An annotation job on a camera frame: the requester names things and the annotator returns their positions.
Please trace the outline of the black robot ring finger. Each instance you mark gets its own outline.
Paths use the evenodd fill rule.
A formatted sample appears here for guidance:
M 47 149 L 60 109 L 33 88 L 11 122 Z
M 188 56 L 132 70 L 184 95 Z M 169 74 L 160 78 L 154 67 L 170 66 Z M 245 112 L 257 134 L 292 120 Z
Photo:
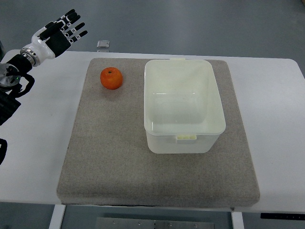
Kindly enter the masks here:
M 78 30 L 80 30 L 83 26 L 85 25 L 84 22 L 80 23 L 79 25 L 77 25 L 76 27 L 69 29 L 65 32 L 64 36 L 72 36 L 73 34 L 75 34 Z

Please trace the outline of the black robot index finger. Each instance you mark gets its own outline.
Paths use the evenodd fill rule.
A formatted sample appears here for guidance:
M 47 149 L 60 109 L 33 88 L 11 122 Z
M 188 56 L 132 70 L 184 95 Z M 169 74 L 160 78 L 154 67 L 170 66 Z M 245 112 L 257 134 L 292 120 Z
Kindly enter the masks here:
M 64 24 L 67 24 L 68 22 L 71 21 L 71 19 L 69 19 L 69 16 L 72 17 L 75 13 L 75 9 L 71 9 L 70 11 L 68 11 L 67 13 L 65 13 L 64 15 L 62 15 L 61 17 L 59 17 L 56 22 L 63 22 Z

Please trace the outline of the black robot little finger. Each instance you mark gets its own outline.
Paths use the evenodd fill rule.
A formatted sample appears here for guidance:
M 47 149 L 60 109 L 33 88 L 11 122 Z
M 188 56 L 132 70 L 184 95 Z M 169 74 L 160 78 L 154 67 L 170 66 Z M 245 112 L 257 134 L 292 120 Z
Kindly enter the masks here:
M 81 33 L 72 36 L 71 38 L 68 39 L 70 44 L 75 43 L 76 41 L 78 41 L 80 38 L 82 38 L 83 36 L 85 36 L 88 33 L 88 31 L 82 31 Z

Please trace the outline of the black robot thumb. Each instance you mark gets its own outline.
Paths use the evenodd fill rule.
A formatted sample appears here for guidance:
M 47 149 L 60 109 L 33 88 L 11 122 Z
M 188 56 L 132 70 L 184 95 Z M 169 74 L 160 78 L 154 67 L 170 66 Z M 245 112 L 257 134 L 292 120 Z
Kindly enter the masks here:
M 55 22 L 49 22 L 45 26 L 45 30 L 39 34 L 39 38 L 41 40 L 46 40 L 51 37 L 54 33 L 56 33 L 60 29 L 60 24 Z

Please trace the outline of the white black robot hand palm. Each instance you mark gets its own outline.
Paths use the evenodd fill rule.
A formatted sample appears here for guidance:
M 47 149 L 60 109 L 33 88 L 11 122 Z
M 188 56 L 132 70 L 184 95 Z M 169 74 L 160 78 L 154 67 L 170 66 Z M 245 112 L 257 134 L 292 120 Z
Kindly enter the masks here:
M 71 46 L 64 34 L 58 30 L 46 40 L 39 38 L 39 35 L 47 28 L 44 26 L 39 29 L 31 38 L 31 50 L 38 53 L 39 60 L 54 59 Z

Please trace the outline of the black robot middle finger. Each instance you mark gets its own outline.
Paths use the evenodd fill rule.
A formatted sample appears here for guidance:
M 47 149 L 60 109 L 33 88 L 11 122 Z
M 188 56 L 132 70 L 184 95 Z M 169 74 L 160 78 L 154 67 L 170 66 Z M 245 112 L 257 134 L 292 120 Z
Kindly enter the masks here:
M 72 24 L 74 24 L 77 20 L 80 19 L 80 15 L 74 14 L 72 17 L 69 16 L 69 19 L 71 19 L 71 21 L 68 22 L 67 24 L 63 24 L 63 26 L 61 27 L 61 31 L 65 31 L 65 30 L 67 30 L 69 27 L 71 27 Z

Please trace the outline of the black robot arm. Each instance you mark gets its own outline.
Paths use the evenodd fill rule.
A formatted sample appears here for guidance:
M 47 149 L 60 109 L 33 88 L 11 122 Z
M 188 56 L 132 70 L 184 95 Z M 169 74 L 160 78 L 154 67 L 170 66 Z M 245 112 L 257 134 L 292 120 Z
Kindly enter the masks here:
M 55 21 L 51 21 L 38 30 L 26 45 L 8 62 L 0 65 L 0 124 L 4 124 L 20 107 L 17 101 L 33 87 L 35 80 L 29 75 L 33 67 L 45 60 L 54 59 L 67 51 L 73 43 L 88 32 L 78 31 L 85 25 L 73 27 L 81 16 L 70 10 Z

